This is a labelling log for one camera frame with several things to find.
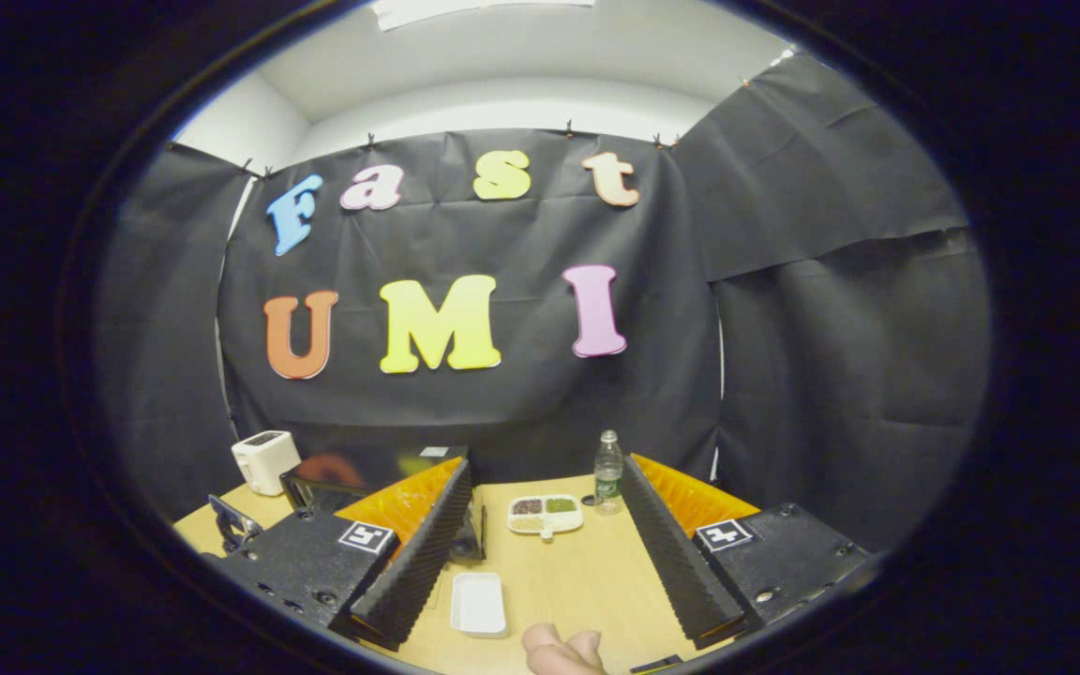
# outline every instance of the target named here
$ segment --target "ceiling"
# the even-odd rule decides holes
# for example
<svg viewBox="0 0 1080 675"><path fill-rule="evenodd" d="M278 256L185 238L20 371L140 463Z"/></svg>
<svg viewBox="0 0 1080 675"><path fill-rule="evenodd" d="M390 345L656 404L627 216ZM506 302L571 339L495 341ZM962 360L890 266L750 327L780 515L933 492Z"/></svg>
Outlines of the ceiling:
<svg viewBox="0 0 1080 675"><path fill-rule="evenodd" d="M505 77L629 82L717 103L785 42L702 0L515 4L382 32L361 5L261 65L308 123L430 86Z"/></svg>

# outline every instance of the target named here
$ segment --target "water bottle label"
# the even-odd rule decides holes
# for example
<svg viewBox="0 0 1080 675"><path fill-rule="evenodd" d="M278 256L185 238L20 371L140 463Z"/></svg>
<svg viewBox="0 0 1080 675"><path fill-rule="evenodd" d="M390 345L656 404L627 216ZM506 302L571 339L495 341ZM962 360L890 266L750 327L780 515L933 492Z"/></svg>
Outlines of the water bottle label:
<svg viewBox="0 0 1080 675"><path fill-rule="evenodd" d="M594 495L600 500L609 500L611 497L618 497L619 480L596 478L594 481Z"/></svg>

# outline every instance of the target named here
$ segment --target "table surface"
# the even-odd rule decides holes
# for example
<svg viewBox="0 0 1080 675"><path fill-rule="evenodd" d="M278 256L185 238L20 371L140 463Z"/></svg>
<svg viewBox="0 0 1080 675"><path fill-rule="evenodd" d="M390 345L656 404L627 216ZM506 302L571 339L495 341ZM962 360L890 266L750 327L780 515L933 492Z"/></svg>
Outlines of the table surface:
<svg viewBox="0 0 1080 675"><path fill-rule="evenodd" d="M549 622L566 639L580 631L603 632L599 654L608 674L615 675L674 653L690 661L729 643L696 650L683 636L626 505L609 516L583 505L584 524L571 532L554 534L551 542L507 529L508 504L515 497L567 494L581 499L593 491L592 475L475 488L486 504L487 559L445 565L410 637L397 652L361 644L430 671L526 674L527 654L519 636L532 623ZM292 510L286 496L256 495L245 486L225 495L224 501L261 527L273 526ZM224 555L210 508L198 509L175 528L194 551ZM505 637L471 637L449 624L453 580L460 572L501 577L510 631Z"/></svg>

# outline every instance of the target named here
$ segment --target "white divided tray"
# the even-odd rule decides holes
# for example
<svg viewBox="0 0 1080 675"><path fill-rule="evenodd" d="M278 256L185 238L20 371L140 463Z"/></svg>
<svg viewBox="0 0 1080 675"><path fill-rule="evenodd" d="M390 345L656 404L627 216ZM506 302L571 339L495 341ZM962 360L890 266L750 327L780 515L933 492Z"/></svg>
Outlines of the white divided tray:
<svg viewBox="0 0 1080 675"><path fill-rule="evenodd" d="M468 636L507 636L502 581L494 572L461 572L453 578L453 627Z"/></svg>
<svg viewBox="0 0 1080 675"><path fill-rule="evenodd" d="M573 510L552 512L549 510L552 500L568 500L573 504ZM536 503L539 503L536 513L516 513L517 510L535 510ZM529 495L511 500L507 507L507 527L511 532L540 535L545 542L552 541L553 532L567 532L581 526L582 505L572 495Z"/></svg>

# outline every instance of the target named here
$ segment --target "finger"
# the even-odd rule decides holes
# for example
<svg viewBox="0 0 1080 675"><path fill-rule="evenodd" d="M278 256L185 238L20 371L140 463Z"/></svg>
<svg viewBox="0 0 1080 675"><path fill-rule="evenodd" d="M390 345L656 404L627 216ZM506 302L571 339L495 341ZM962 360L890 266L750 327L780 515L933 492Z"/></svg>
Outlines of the finger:
<svg viewBox="0 0 1080 675"><path fill-rule="evenodd" d="M529 650L528 671L536 675L603 675L603 671L583 663L565 643Z"/></svg>
<svg viewBox="0 0 1080 675"><path fill-rule="evenodd" d="M570 637L567 644L578 652L578 657L582 658L582 661L594 667L603 667L603 659L599 658L600 639L603 639L603 633L583 631Z"/></svg>
<svg viewBox="0 0 1080 675"><path fill-rule="evenodd" d="M537 623L523 632L523 649L527 652L543 645L559 645L561 634L552 623Z"/></svg>

